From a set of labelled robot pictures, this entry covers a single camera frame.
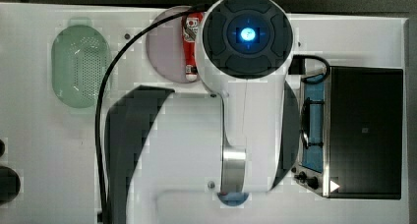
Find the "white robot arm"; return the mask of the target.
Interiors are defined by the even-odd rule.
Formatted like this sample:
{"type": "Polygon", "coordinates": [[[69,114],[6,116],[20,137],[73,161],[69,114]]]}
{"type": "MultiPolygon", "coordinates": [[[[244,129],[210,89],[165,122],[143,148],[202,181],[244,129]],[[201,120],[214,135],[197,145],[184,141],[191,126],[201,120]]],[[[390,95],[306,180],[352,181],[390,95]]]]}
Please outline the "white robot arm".
{"type": "Polygon", "coordinates": [[[157,224],[157,200],[170,192],[271,190],[293,48],[272,0],[211,5],[195,41],[205,92],[140,85],[107,113],[111,224],[157,224]]]}

